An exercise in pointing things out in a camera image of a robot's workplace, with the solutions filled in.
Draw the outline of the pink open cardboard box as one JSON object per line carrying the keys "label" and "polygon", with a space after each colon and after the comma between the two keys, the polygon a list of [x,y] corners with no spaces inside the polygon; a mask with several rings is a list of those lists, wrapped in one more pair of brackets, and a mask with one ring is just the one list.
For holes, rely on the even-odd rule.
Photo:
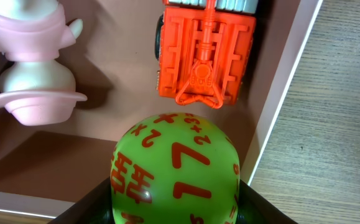
{"label": "pink open cardboard box", "polygon": [[67,19],[83,19],[84,29],[59,62],[88,100],[69,120],[46,126],[21,125],[0,109],[0,210],[59,216],[109,176],[114,145],[133,124],[165,112],[197,114],[219,126],[250,183],[321,4],[260,1],[238,102],[214,110],[158,94],[154,38],[161,1],[64,1]]}

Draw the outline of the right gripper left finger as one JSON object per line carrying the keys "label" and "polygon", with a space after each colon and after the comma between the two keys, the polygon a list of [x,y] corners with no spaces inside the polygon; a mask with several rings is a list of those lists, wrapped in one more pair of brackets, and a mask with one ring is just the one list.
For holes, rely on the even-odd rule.
{"label": "right gripper left finger", "polygon": [[109,178],[48,224],[113,224]]}

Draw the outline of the green numbered ball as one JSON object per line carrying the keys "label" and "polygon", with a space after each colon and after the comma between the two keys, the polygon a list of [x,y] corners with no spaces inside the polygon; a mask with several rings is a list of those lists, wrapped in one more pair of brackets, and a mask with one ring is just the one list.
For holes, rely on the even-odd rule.
{"label": "green numbered ball", "polygon": [[234,223],[239,158],[211,121],[191,113],[164,113],[132,126],[111,158],[116,223]]}

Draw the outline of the pink pig toy figure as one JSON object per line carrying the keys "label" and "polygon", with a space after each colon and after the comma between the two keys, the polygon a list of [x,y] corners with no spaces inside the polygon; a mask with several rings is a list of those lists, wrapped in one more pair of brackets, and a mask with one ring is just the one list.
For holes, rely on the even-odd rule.
{"label": "pink pig toy figure", "polygon": [[66,23],[57,0],[0,0],[0,53],[13,63],[0,75],[0,108],[25,126],[68,120],[87,97],[56,59],[82,30],[81,19]]}

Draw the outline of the red toy fire truck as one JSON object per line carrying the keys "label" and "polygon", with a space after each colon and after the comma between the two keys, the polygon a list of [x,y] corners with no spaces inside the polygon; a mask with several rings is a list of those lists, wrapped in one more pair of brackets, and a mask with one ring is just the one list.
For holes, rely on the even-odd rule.
{"label": "red toy fire truck", "polygon": [[220,109],[238,100],[258,0],[163,0],[155,33],[157,90],[178,105]]}

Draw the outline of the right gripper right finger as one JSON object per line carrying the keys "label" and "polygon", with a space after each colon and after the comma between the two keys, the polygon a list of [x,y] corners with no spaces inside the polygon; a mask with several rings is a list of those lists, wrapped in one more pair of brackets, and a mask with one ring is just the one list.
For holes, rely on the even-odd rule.
{"label": "right gripper right finger", "polygon": [[297,222],[240,180],[237,224],[297,224]]}

